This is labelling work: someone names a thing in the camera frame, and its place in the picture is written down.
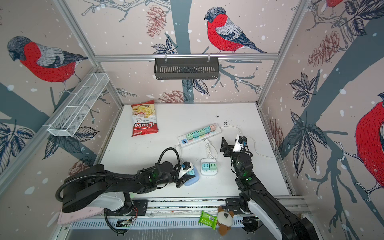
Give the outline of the blue cube power socket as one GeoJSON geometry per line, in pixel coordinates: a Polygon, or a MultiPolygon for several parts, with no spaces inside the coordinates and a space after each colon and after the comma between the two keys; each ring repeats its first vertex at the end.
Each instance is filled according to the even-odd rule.
{"type": "Polygon", "coordinates": [[[199,181],[200,176],[199,176],[199,172],[198,172],[197,168],[194,167],[193,170],[195,171],[196,175],[191,180],[187,181],[184,184],[184,186],[191,186],[191,185],[193,185],[193,184],[195,184],[195,183],[197,183],[199,181]]]}

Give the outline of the pink plug adapter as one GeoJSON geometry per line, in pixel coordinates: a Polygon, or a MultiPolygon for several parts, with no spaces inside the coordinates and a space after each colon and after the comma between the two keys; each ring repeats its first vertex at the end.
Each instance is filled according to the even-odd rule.
{"type": "Polygon", "coordinates": [[[214,132],[217,129],[216,124],[210,125],[210,129],[211,129],[210,132],[214,132]]]}

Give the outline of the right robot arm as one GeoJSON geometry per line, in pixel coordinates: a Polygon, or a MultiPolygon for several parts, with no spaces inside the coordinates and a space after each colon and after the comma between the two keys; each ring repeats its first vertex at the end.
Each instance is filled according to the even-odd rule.
{"type": "Polygon", "coordinates": [[[253,154],[249,150],[246,137],[237,136],[234,145],[229,145],[222,138],[220,152],[231,159],[231,170],[236,175],[235,182],[241,191],[240,208],[244,213],[259,217],[277,240],[319,238],[313,223],[307,218],[299,218],[284,207],[253,172],[253,154]]]}

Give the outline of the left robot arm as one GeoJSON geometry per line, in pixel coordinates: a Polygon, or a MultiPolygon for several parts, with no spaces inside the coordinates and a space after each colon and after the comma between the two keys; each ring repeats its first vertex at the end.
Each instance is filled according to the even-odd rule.
{"type": "Polygon", "coordinates": [[[125,235],[128,230],[115,228],[108,219],[109,213],[118,215],[128,214],[134,211],[134,217],[130,222],[134,222],[139,210],[131,200],[130,194],[147,194],[155,190],[160,190],[168,184],[175,184],[180,188],[187,181],[195,178],[190,172],[194,165],[190,162],[181,162],[178,151],[169,147],[160,155],[156,164],[152,167],[137,171],[135,175],[118,174],[107,171],[102,164],[95,165],[65,179],[64,183],[57,189],[55,198],[62,203],[64,213],[73,213],[79,211],[102,195],[108,193],[122,193],[122,204],[113,208],[112,203],[104,201],[104,218],[107,226],[117,235],[125,235]]]}

